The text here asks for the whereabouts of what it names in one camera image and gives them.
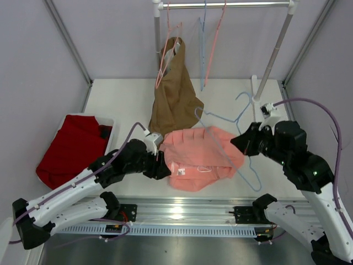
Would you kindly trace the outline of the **pink pleated skirt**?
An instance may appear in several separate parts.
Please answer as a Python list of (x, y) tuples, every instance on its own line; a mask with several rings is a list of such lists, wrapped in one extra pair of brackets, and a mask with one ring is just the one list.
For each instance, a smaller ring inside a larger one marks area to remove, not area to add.
[[(241, 168), (244, 155), (230, 143), (235, 136), (215, 126), (207, 128), (231, 161)], [(159, 149), (164, 152), (165, 162), (171, 171), (169, 185), (174, 189), (198, 192), (219, 180), (232, 178), (237, 172), (223, 157), (205, 128), (170, 132)]]

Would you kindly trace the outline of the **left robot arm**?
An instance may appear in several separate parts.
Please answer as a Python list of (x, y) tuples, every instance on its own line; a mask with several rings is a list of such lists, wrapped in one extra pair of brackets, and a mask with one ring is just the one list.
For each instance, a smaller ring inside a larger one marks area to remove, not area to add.
[(45, 243), (60, 230), (88, 220), (118, 221), (121, 204), (105, 189), (128, 174), (160, 180), (171, 174), (163, 151), (152, 152), (137, 139), (99, 157), (72, 180), (31, 201), (13, 202), (14, 226), (25, 250)]

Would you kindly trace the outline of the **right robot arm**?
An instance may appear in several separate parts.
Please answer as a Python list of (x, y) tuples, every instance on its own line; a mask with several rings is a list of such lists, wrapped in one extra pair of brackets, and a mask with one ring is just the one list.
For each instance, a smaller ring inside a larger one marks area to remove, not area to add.
[(315, 231), (270, 194), (253, 201), (252, 217), (278, 224), (311, 252), (315, 264), (352, 264), (352, 237), (334, 204), (334, 175), (325, 159), (307, 150), (306, 139), (295, 121), (280, 121), (274, 128), (254, 122), (230, 142), (248, 157), (262, 154), (281, 165), (310, 203), (320, 229)]

